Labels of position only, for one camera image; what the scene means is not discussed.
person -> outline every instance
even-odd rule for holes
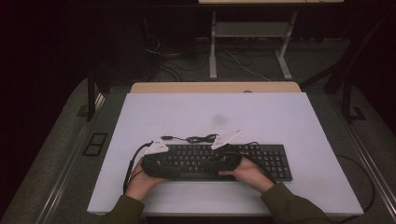
[[[166,179],[151,177],[142,171],[142,159],[133,169],[128,189],[121,195],[114,208],[99,218],[103,223],[139,223],[145,205],[143,199]],[[233,171],[222,171],[220,175],[233,175],[236,180],[250,185],[262,194],[277,224],[329,224],[334,223],[317,206],[307,199],[294,195],[283,183],[274,184],[252,161],[242,158]]]

small black keyboard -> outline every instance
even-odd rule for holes
[[[211,145],[167,145],[169,156],[163,158],[167,165],[183,167],[175,180],[233,180],[231,176],[219,175],[217,171],[202,165],[202,161],[217,156],[217,151]],[[283,145],[226,145],[230,150],[248,154],[249,157],[261,163],[271,176],[280,182],[292,180],[288,158]]]

keyboard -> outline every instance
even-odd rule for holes
[[[217,151],[211,145],[167,145],[169,156],[163,157],[163,162],[175,167],[183,167],[175,180],[234,180],[233,176],[219,175],[217,171],[202,165],[202,161],[217,156]],[[236,149],[248,154],[261,163],[261,167],[280,182],[292,180],[288,158],[283,145],[226,145],[223,148]]]

white tabletop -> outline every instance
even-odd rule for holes
[[[293,193],[328,215],[362,214],[306,94],[279,92],[128,94],[88,212],[113,208],[129,160],[143,144],[163,135],[185,138],[236,130],[242,133],[234,144],[285,146],[293,176],[286,186]],[[270,216],[260,194],[238,182],[168,181],[144,203],[144,216]]]

dark green sleeve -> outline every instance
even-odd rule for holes
[[[276,184],[262,195],[277,224],[329,224],[333,223],[320,208],[307,199],[294,195],[282,183]]]
[[[99,218],[98,224],[135,224],[140,223],[140,217],[145,205],[127,196],[120,196],[113,210]]]

